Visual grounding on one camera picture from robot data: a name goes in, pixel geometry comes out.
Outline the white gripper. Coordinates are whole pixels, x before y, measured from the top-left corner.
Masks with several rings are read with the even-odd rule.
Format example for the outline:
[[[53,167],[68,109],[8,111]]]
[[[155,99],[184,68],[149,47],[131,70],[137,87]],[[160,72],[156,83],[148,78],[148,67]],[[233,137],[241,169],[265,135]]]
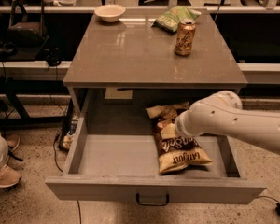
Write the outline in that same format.
[[[176,119],[175,124],[170,123],[161,130],[161,139],[171,139],[176,137],[176,133],[181,136],[196,136],[197,132],[190,119],[190,112],[182,112]]]

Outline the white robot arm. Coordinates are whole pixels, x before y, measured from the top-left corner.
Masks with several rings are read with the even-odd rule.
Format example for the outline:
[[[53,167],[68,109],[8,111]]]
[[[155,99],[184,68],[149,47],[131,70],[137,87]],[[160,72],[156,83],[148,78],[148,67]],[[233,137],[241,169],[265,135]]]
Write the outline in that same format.
[[[232,91],[220,91],[193,103],[161,130],[161,138],[205,133],[229,136],[280,155],[280,113],[243,110]]]

